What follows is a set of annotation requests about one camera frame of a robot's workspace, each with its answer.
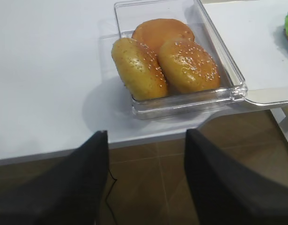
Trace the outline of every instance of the brown tile floor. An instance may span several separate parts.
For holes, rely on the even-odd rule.
[[[288,186],[288,146],[270,112],[214,119],[201,132],[227,154],[256,172]],[[197,225],[183,170],[184,140],[111,150],[118,179],[108,203],[119,225]],[[0,192],[46,171],[61,158],[0,167]],[[105,194],[112,184],[109,177]],[[114,225],[105,201],[103,225]]]

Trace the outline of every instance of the clear plastic container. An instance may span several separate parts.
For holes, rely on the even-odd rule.
[[[141,23],[158,18],[172,18],[186,23],[201,45],[215,60],[221,76],[221,87],[191,94],[136,101],[133,113],[141,120],[179,113],[210,110],[242,101],[247,94],[244,77],[237,68],[200,0],[135,0],[114,6],[120,37],[131,37]]]

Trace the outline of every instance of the white tray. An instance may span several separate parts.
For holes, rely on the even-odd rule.
[[[256,104],[288,101],[288,41],[284,19],[288,0],[207,4],[205,8],[248,86]]]

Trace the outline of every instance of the hamburger bun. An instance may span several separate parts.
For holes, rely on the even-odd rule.
[[[168,88],[155,53],[131,38],[117,40],[111,51],[118,73],[138,101],[167,96]]]
[[[156,54],[167,40],[186,38],[194,41],[192,30],[183,22],[175,19],[149,20],[140,24],[133,32],[132,38],[149,46]]]
[[[160,48],[158,61],[167,80],[181,93],[220,87],[212,57],[188,39],[171,39]]]

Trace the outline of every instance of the plain bun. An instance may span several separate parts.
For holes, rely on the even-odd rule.
[[[194,41],[192,30],[183,22],[175,19],[155,19],[140,24],[133,32],[132,38],[146,44],[156,54],[160,47],[172,38],[186,38]]]

